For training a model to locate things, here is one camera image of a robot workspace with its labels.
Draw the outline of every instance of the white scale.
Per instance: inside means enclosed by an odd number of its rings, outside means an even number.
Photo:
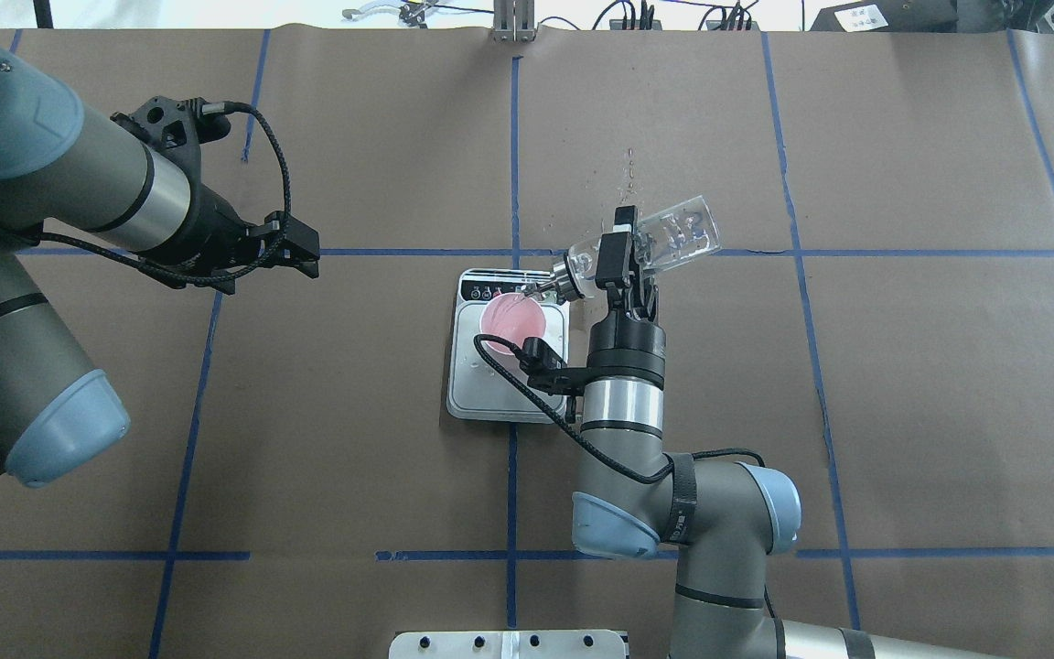
[[[515,391],[502,375],[482,361],[474,350],[474,335],[480,333],[477,324],[486,304],[494,296],[513,293],[516,288],[532,280],[548,280],[549,272],[536,270],[482,270],[472,268],[457,278],[454,301],[453,345],[450,350],[450,385],[447,388],[447,409],[457,419],[481,421],[514,421],[520,423],[551,423],[521,392]],[[544,297],[544,317],[547,330],[544,341],[567,362],[568,358],[568,305],[555,304],[555,295]],[[527,376],[519,370],[518,360],[487,349],[499,363],[526,383]],[[551,409],[564,413],[567,399],[548,396],[539,392]]]

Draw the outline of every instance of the wire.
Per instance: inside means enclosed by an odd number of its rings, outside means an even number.
[[[725,16],[726,13],[723,12],[723,20],[715,26],[715,30],[720,31],[739,31],[743,30],[743,16],[745,9],[743,4],[735,3],[731,7],[731,15],[729,17]]]
[[[702,20],[698,21],[698,30],[702,30],[702,26],[706,24],[706,18],[710,17],[710,14],[715,13],[715,9],[721,9],[723,12],[723,22],[726,22],[726,7],[723,7],[721,4],[715,4],[706,9],[706,13],[702,16]]]
[[[690,458],[705,460],[707,458],[721,458],[724,454],[744,454],[747,458],[754,459],[759,464],[759,467],[766,467],[766,461],[762,459],[761,454],[750,449],[745,449],[745,447],[721,447],[715,450],[699,450],[698,453],[690,453]]]
[[[580,30],[580,25],[574,24],[565,17],[546,17],[544,20],[539,21],[539,24],[545,24],[547,21],[564,21],[566,24],[573,26],[573,28]]]
[[[52,24],[52,0],[34,0],[35,5],[35,26],[51,30]]]
[[[474,336],[474,350],[477,350],[477,355],[482,357],[482,361],[485,362],[490,368],[493,368],[499,375],[502,375],[503,380],[510,383],[511,387],[518,389],[519,392],[526,396],[532,405],[539,408],[540,412],[545,413],[548,419],[551,419],[551,422],[555,423],[557,426],[560,426],[561,430],[564,430],[569,438],[572,438],[573,441],[582,447],[582,449],[588,451],[588,453],[592,456],[592,458],[597,459],[599,463],[603,464],[604,467],[608,467],[618,472],[618,474],[625,476],[627,479],[645,485],[661,482],[665,476],[668,476],[669,472],[674,470],[674,461],[670,460],[668,456],[665,456],[665,460],[668,462],[666,462],[664,467],[659,468],[652,476],[641,476],[631,468],[624,466],[624,464],[620,464],[618,461],[612,460],[609,456],[602,453],[601,450],[591,445],[588,440],[583,438],[583,434],[572,428],[567,421],[564,421],[564,418],[560,416],[560,412],[555,412],[555,410],[551,409],[551,406],[547,405],[547,402],[541,399],[538,393],[531,391],[527,385],[524,385],[522,381],[515,379],[514,375],[511,375],[510,371],[507,371],[502,364],[499,364],[496,360],[494,360],[493,356],[486,351],[486,347],[482,345],[484,342],[490,342],[492,344],[499,344],[506,347],[506,349],[509,349],[511,353],[515,355],[515,358],[519,360],[524,358],[523,349],[515,346],[513,342],[507,341],[507,338],[503,338],[502,336],[495,336],[494,334],[476,334]],[[745,449],[745,447],[723,447],[723,449],[702,450],[697,451],[697,453],[690,453],[690,458],[694,460],[706,460],[710,458],[723,458],[723,456],[727,454],[742,454],[745,456],[745,458],[754,459],[759,464],[759,467],[766,466],[766,461],[762,459],[761,454],[758,454],[756,451],[750,449]]]
[[[604,11],[597,17],[597,22],[593,22],[591,30],[597,30],[597,26],[603,20],[604,16],[609,12],[609,9],[616,7],[618,4],[624,4],[628,8],[628,12],[626,12],[624,17],[621,18],[622,24],[627,24],[630,20],[637,20],[637,5],[632,4],[632,0],[612,0],[612,2],[607,7],[604,7]]]
[[[438,8],[438,9],[453,9],[455,12],[461,12],[464,14],[493,14],[493,9],[474,9],[472,7],[451,7],[450,4],[426,4],[424,0],[406,0],[406,4],[418,4],[426,5],[426,9]]]
[[[149,274],[151,276],[159,276],[163,279],[180,280],[184,284],[194,284],[197,287],[209,287],[211,284],[220,284],[222,280],[234,280],[238,279],[239,276],[250,274],[251,271],[255,270],[267,263],[275,256],[275,252],[279,251],[281,241],[288,236],[288,218],[292,214],[292,177],[288,171],[288,161],[284,158],[284,149],[279,146],[279,139],[275,137],[275,131],[271,130],[271,124],[267,123],[267,118],[262,116],[259,110],[253,108],[253,105],[247,103],[235,103],[235,101],[226,101],[226,112],[223,114],[230,113],[242,113],[251,115],[256,121],[262,127],[262,133],[267,134],[267,140],[271,142],[272,150],[275,151],[275,158],[279,161],[279,172],[281,179],[284,179],[284,217],[279,221],[279,231],[272,238],[271,243],[268,244],[267,249],[262,251],[254,260],[247,264],[247,267],[241,268],[234,272],[227,272],[227,274],[217,274],[213,276],[196,276],[191,274],[180,274],[173,270],[168,270],[168,268],[155,266],[155,264],[149,261],[142,261],[125,255],[118,254],[105,247],[94,246],[93,243],[87,243],[85,240],[80,240],[79,238],[73,238],[72,236],[63,236],[62,233],[47,233],[42,232],[38,235],[40,240],[47,240],[52,243],[63,243],[64,246],[79,247],[80,250],[92,252],[93,254],[99,254],[101,257],[106,259],[120,263],[122,266],[135,268],[135,270],[141,271],[143,274]]]
[[[762,584],[762,601],[766,604],[766,614],[773,618],[778,618],[775,614],[775,604],[770,603],[770,592],[766,589],[766,584]]]
[[[555,410],[551,409],[551,406],[547,405],[547,401],[544,401],[543,399],[539,398],[535,392],[527,388],[527,385],[520,383],[519,379],[515,379],[514,375],[510,374],[510,371],[507,371],[506,368],[503,368],[502,364],[495,362],[493,356],[491,356],[490,353],[486,351],[486,347],[482,346],[482,342],[490,342],[492,344],[499,344],[501,346],[505,346],[507,347],[507,349],[511,351],[511,353],[514,353],[515,357],[520,357],[520,355],[523,355],[524,353],[523,349],[520,349],[519,346],[515,346],[514,343],[507,341],[507,338],[503,338],[502,336],[495,336],[494,334],[474,335],[474,349],[477,350],[477,356],[481,356],[482,361],[485,362],[487,366],[493,368],[494,372],[497,372],[499,375],[503,375],[503,380],[506,380],[507,383],[510,383],[511,387],[518,389],[519,392],[522,393],[524,396],[526,396],[527,400],[529,400],[532,405],[539,408],[540,412],[545,413],[545,415],[547,415],[548,419],[551,419],[552,423],[555,423],[557,426],[560,426],[561,430],[564,430],[569,438],[572,438],[573,441],[577,442],[578,445],[582,447],[582,449],[588,451],[588,453],[592,456],[592,458],[600,461],[600,463],[603,464],[604,467],[608,467],[611,470],[618,472],[618,474],[625,476],[628,480],[636,481],[643,485],[651,485],[653,483],[660,483],[662,482],[662,479],[665,479],[665,476],[669,476],[669,472],[674,471],[674,461],[670,460],[668,456],[665,456],[666,463],[664,467],[659,468],[651,476],[641,476],[639,474],[639,472],[633,471],[631,468],[628,468],[624,466],[624,464],[620,464],[618,461],[612,460],[611,458],[609,458],[609,456],[604,454],[603,451],[599,450],[598,447],[591,445],[591,443],[588,440],[583,438],[581,433],[578,433],[577,429],[572,428],[572,426],[569,426],[568,422],[564,421],[564,418],[560,416],[560,412],[555,412]]]

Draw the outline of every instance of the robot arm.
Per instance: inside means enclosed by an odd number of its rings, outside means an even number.
[[[104,372],[67,332],[14,252],[58,239],[128,263],[172,288],[234,292],[257,267],[318,275],[318,236],[285,203],[262,226],[201,183],[202,142],[230,133],[241,103],[154,97],[112,121],[66,84],[0,49],[0,474],[30,487],[117,442],[130,420]],[[137,259],[43,232],[56,218]],[[232,267],[241,270],[230,272]]]
[[[555,278],[536,288],[569,301],[601,289],[609,303],[591,329],[586,366],[565,366],[540,338],[516,353],[527,385],[585,401],[580,433],[558,421],[585,448],[573,545],[606,559],[652,559],[658,543],[679,545],[670,659],[982,659],[765,617],[766,556],[789,550],[800,528],[795,485],[773,468],[704,460],[750,454],[744,449],[670,454],[662,447],[665,333],[653,275],[718,249],[708,213],[700,198],[641,222],[632,206],[618,209],[612,233],[594,249],[561,254]],[[593,255],[590,270],[580,265],[582,253]]]

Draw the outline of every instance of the pink liquid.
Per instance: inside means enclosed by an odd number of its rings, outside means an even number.
[[[477,329],[483,334],[502,336],[515,346],[523,346],[527,336],[543,336],[547,330],[544,308],[523,293],[503,293],[486,304]],[[487,349],[510,354],[505,346],[486,343]]]

